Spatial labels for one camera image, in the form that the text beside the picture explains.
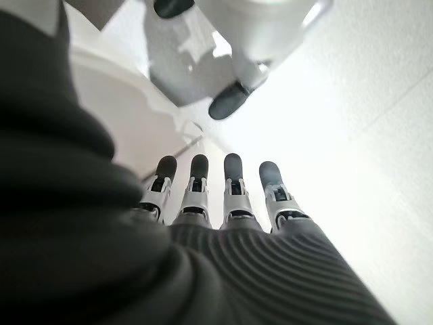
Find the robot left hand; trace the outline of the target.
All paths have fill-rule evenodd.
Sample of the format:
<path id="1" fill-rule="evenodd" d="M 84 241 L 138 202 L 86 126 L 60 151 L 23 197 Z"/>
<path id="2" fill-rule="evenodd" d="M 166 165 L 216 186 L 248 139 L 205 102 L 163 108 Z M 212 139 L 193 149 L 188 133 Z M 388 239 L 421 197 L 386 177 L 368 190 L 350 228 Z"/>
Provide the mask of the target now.
<path id="1" fill-rule="evenodd" d="M 61 1 L 1 3 L 1 321 L 391 324 L 308 216 L 163 225 L 81 108 Z"/>

